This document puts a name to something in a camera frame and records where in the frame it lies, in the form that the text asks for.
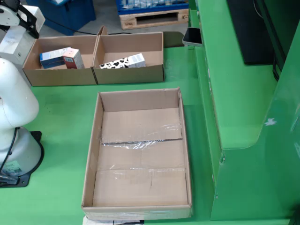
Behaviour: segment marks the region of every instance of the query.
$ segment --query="blue crate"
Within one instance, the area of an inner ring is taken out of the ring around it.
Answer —
[[[44,17],[65,27],[79,30],[91,20],[96,19],[92,0],[63,0],[57,4],[51,0],[26,0],[30,6],[41,9]],[[46,18],[45,25],[65,35],[71,36],[74,31],[57,25]]]
[[[119,15],[188,8],[182,0],[117,0]]]

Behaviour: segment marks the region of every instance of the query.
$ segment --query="blue box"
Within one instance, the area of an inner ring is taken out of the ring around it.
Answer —
[[[92,0],[63,0],[59,4],[50,0],[27,0],[27,4],[40,8],[46,19],[45,25],[68,36],[96,19]]]
[[[51,52],[40,53],[39,60],[44,69],[64,65],[65,62],[62,55],[68,48],[62,48]]]

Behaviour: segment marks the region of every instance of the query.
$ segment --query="black cable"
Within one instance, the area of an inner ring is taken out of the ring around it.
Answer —
[[[117,34],[131,34],[131,33],[128,33],[128,32],[121,32],[121,33],[113,33],[113,34],[108,34],[108,35],[117,35]]]
[[[69,30],[71,30],[71,31],[77,32],[77,33],[97,35],[97,34],[92,34],[92,33],[88,33],[88,32],[82,32],[82,31],[77,31],[77,30],[71,29],[71,28],[66,27],[66,26],[64,26],[64,25],[62,25],[62,24],[60,24],[60,23],[58,23],[58,22],[55,22],[55,21],[53,21],[53,20],[51,20],[51,19],[49,19],[49,18],[47,18],[47,17],[45,17],[45,19],[47,19],[47,20],[49,20],[49,21],[51,21],[51,22],[53,22],[53,23],[56,23],[56,24],[59,25],[59,26],[62,26],[62,27],[64,27],[64,28],[67,28],[67,29],[69,29]]]
[[[16,137],[16,135],[17,135],[17,129],[18,129],[18,128],[16,127],[16,128],[15,128],[15,132],[14,132],[13,140],[12,140],[12,142],[11,142],[11,144],[10,144],[10,147],[9,147],[9,149],[8,149],[8,152],[7,152],[6,156],[5,156],[5,159],[4,159],[4,161],[3,161],[3,163],[2,163],[2,165],[1,165],[1,167],[0,167],[0,173],[1,173],[2,169],[3,169],[3,167],[4,167],[4,164],[6,163],[6,160],[8,159],[8,156],[11,155],[11,150],[12,150],[12,148],[13,148],[13,145],[14,145],[14,142],[15,142],[15,137]]]
[[[274,59],[273,59],[273,75],[275,80],[279,81],[279,75],[276,71],[276,56],[274,55]]]
[[[74,30],[74,29],[71,29],[71,28],[69,28],[69,27],[66,27],[66,26],[64,26],[64,25],[62,25],[62,24],[60,24],[60,23],[58,23],[58,22],[55,22],[55,21],[49,19],[48,17],[45,17],[45,18],[46,18],[47,20],[49,20],[49,21],[51,21],[51,22],[53,22],[53,23],[59,25],[59,26],[62,26],[62,27],[64,27],[64,28],[68,29],[68,30],[71,30],[71,31],[74,31],[74,32],[77,32],[77,33],[82,33],[82,34],[96,35],[96,34],[92,34],[92,33],[89,33],[89,32],[82,32],[82,31]],[[121,32],[121,33],[114,33],[114,34],[109,34],[109,35],[116,35],[116,34],[131,34],[131,33]]]

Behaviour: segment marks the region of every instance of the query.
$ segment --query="green table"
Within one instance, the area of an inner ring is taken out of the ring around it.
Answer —
[[[27,187],[0,190],[1,224],[81,225],[83,180],[97,92],[180,87],[191,161],[194,215],[146,223],[286,225],[287,220],[209,221],[214,186],[198,74],[195,50],[177,47],[165,49],[165,82],[33,88],[40,112],[26,128],[42,131],[45,158]]]

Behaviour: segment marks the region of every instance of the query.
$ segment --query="green panel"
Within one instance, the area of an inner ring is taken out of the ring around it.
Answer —
[[[264,127],[267,170],[281,207],[292,210],[300,204],[300,26],[298,26],[282,70]]]
[[[277,82],[272,66],[243,62],[226,0],[198,0],[223,149],[256,143]]]
[[[197,10],[190,10],[189,17],[190,17],[190,27],[199,28],[199,19],[197,15]]]
[[[195,0],[189,0],[188,3],[189,3],[189,8],[191,10],[196,10],[196,2],[195,2]]]
[[[258,142],[222,151],[212,219],[286,218],[300,204],[299,40],[300,27]]]
[[[197,58],[198,78],[204,108],[213,178],[215,184],[217,182],[218,177],[219,161],[221,158],[221,148],[218,137],[215,113],[213,110],[208,70],[207,65],[205,64],[205,48],[196,47],[195,52]]]

